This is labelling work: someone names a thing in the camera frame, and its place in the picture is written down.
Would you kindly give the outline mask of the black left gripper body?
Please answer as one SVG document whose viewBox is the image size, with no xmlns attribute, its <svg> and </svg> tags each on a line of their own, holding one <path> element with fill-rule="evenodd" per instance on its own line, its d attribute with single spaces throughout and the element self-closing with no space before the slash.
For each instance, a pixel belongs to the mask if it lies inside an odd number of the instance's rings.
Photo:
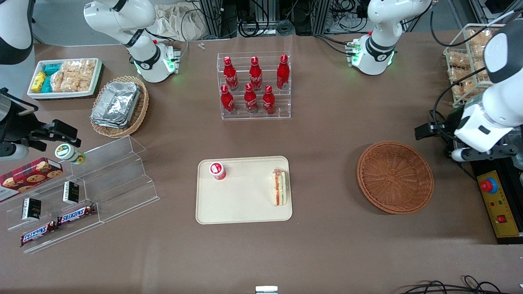
<svg viewBox="0 0 523 294">
<path fill-rule="evenodd" d="M 458 127 L 462 116 L 462 112 L 451 112 L 446 117 L 440 112 L 436 112 L 434 117 L 434 135 L 442 137 L 445 141 L 451 139 L 454 141 L 461 141 L 454 132 Z"/>
</svg>

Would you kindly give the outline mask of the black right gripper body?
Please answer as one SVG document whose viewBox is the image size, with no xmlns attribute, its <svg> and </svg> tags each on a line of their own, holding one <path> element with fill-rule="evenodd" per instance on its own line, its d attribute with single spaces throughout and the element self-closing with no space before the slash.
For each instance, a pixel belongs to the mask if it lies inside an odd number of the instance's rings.
<svg viewBox="0 0 523 294">
<path fill-rule="evenodd" d="M 8 89 L 1 89 L 1 147 L 7 143 L 24 145 L 33 149 L 46 149 L 47 144 L 42 139 L 34 139 L 32 132 L 44 130 L 45 123 L 39 121 L 32 112 L 21 115 L 26 111 L 18 102 L 21 100 L 8 93 Z"/>
</svg>

